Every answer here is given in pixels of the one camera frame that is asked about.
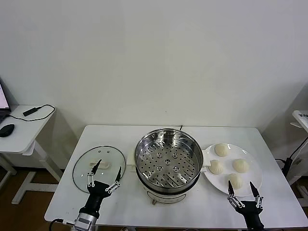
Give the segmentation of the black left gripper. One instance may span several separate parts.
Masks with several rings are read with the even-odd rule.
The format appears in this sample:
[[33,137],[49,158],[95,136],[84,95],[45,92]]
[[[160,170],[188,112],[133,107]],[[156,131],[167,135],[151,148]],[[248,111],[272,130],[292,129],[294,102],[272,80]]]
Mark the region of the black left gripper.
[[101,161],[102,160],[100,159],[98,163],[94,165],[91,172],[87,173],[88,177],[87,189],[90,194],[86,201],[85,206],[79,210],[79,213],[85,213],[96,218],[99,218],[100,215],[99,211],[103,199],[111,196],[111,193],[114,192],[121,185],[119,181],[121,179],[122,167],[119,168],[116,179],[111,186],[109,186],[106,183],[94,180],[94,175],[96,174]]

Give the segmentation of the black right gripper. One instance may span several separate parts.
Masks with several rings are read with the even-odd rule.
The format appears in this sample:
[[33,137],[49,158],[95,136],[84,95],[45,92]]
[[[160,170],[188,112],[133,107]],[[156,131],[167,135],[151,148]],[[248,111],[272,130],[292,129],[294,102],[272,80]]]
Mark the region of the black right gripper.
[[263,231],[264,225],[259,214],[263,211],[262,200],[264,197],[260,196],[258,189],[251,181],[249,184],[255,201],[240,201],[237,199],[230,181],[228,181],[228,201],[235,208],[235,211],[244,217],[248,231]]

